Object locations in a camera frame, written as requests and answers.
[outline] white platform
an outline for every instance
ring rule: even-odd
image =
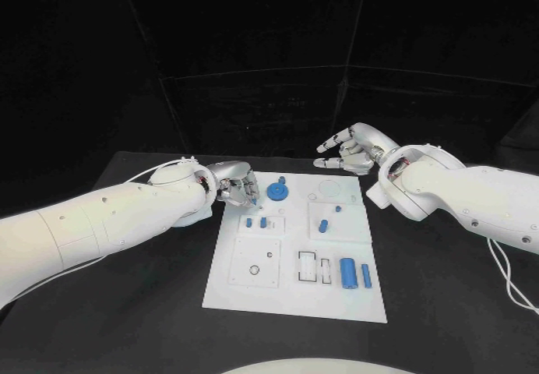
[[[281,175],[288,197],[275,202],[266,187]],[[357,177],[256,172],[256,180],[257,207],[226,205],[201,306],[386,323]],[[259,226],[262,217],[266,228]],[[321,219],[328,220],[325,233],[318,232]],[[315,254],[317,281],[298,280],[299,252]],[[355,289],[343,289],[343,257],[355,262]],[[322,283],[321,259],[330,262],[331,284]],[[368,265],[371,288],[363,285],[361,263]]]

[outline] white cable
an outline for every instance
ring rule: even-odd
[[[123,183],[128,183],[131,181],[134,181],[141,175],[144,175],[145,173],[148,173],[149,171],[152,170],[157,170],[157,169],[161,169],[164,166],[172,164],[172,163],[178,163],[178,162],[185,162],[185,160],[172,160],[172,161],[168,161],[168,162],[164,162],[161,165],[157,165],[154,166],[152,168],[149,168],[148,170],[142,171],[141,173],[138,173],[132,178],[129,178]],[[86,263],[85,265],[79,266],[79,267],[74,267],[72,270],[67,270],[67,271],[63,271],[61,273],[57,273],[53,277],[50,277],[47,280],[41,281],[40,283],[37,283],[31,288],[28,288],[21,294],[18,294],[10,302],[14,302],[18,298],[21,298],[24,295],[27,295],[36,288],[38,288],[40,286],[43,286],[49,281],[53,281],[56,278],[61,277],[64,274],[69,274],[72,273],[73,271],[76,270],[80,270],[83,269],[86,266],[89,265],[93,265],[95,263],[98,263],[106,256],[102,256],[99,257],[95,261],[92,261],[90,263]]]
[[[497,259],[497,256],[494,254],[494,249],[491,248],[491,244],[490,244],[490,241],[494,242],[495,244],[495,247],[501,253],[501,256],[505,260],[505,267],[507,267],[507,272],[502,270],[502,266],[500,264],[500,260]],[[511,298],[511,301],[521,307],[521,308],[526,308],[526,309],[530,309],[533,310],[533,312],[539,315],[539,308],[536,308],[536,306],[530,303],[530,301],[527,300],[527,297],[521,294],[520,290],[515,288],[515,285],[513,284],[511,282],[511,265],[508,264],[508,259],[507,259],[507,255],[505,255],[505,252],[502,251],[500,245],[497,244],[497,241],[487,238],[485,239],[485,243],[488,244],[488,249],[490,249],[490,253],[491,253],[491,256],[494,257],[494,261],[497,263],[497,267],[500,268],[500,272],[501,272],[501,275],[502,277],[505,278],[505,290],[507,290],[507,294],[508,294],[508,297]],[[518,294],[518,296],[521,297],[521,300],[526,302],[527,305],[521,304],[513,297],[513,294],[511,294],[511,288],[514,289],[515,293]]]

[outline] black wall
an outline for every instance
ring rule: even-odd
[[[314,157],[354,122],[490,156],[539,78],[539,5],[134,0],[193,153]]]
[[[129,2],[0,13],[0,215],[87,192],[116,150],[183,152]]]

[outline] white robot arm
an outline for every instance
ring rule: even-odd
[[[207,218],[216,198],[256,204],[246,162],[204,168],[191,158],[152,170],[147,184],[131,182],[145,171],[121,185],[0,220],[0,308],[54,274]]]
[[[488,166],[466,168],[438,146],[399,147],[373,127],[355,123],[319,147],[340,144],[340,158],[314,165],[355,175],[379,164],[379,181],[366,192],[379,208],[389,205],[420,221],[443,209],[465,230],[539,253],[539,177]]]

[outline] blue object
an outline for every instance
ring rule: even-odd
[[[364,288],[371,288],[373,285],[370,284],[368,265],[366,263],[361,264],[361,272],[363,272]]]
[[[319,222],[318,231],[319,231],[321,233],[324,233],[327,229],[328,229],[328,220],[322,220],[322,221]]]
[[[340,259],[338,262],[343,288],[351,290],[357,288],[355,263],[353,259]]]
[[[278,182],[272,183],[266,187],[266,197],[272,201],[282,201],[288,196],[288,187],[285,186],[286,180],[283,177],[278,177]]]

